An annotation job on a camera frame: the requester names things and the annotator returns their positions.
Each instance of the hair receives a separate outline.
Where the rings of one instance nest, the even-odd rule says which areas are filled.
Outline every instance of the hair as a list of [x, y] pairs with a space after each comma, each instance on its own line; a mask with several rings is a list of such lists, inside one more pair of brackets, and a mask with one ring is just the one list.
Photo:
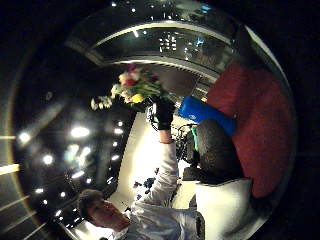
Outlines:
[[80, 216], [87, 221], [91, 221], [92, 218], [89, 216], [88, 207], [92, 202], [101, 199], [103, 199], [102, 192], [94, 189], [84, 189], [77, 200], [77, 208]]

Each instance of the white shirt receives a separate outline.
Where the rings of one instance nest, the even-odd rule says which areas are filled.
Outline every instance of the white shirt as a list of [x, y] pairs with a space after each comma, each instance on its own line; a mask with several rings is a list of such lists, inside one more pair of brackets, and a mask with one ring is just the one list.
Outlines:
[[196, 240], [196, 209], [164, 207], [177, 187], [175, 143], [161, 144], [159, 173], [150, 189], [131, 206], [130, 226], [115, 235], [127, 240]]

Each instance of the red seat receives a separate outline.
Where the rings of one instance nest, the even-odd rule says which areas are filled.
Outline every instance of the red seat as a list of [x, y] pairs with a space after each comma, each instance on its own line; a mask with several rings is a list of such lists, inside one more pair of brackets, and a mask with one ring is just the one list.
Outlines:
[[207, 103], [236, 116], [232, 137], [253, 196], [271, 193], [286, 170], [292, 147], [292, 115], [279, 81], [266, 70], [231, 63], [210, 88]]

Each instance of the black glove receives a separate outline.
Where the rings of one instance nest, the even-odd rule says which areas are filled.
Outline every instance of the black glove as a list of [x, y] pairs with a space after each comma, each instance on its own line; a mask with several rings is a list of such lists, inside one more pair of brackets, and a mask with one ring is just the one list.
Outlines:
[[148, 99], [148, 114], [149, 122], [156, 123], [158, 130], [170, 130], [171, 122], [173, 121], [173, 112], [175, 110], [174, 103], [165, 98], [150, 97]]

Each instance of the pink flower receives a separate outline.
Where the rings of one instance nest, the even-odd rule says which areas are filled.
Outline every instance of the pink flower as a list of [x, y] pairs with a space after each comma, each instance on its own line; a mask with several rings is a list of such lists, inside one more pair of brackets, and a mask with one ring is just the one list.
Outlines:
[[131, 73], [136, 69], [136, 65], [134, 63], [130, 63], [128, 66], [128, 72]]
[[132, 79], [126, 79], [121, 83], [122, 86], [133, 86], [136, 85], [136, 81]]

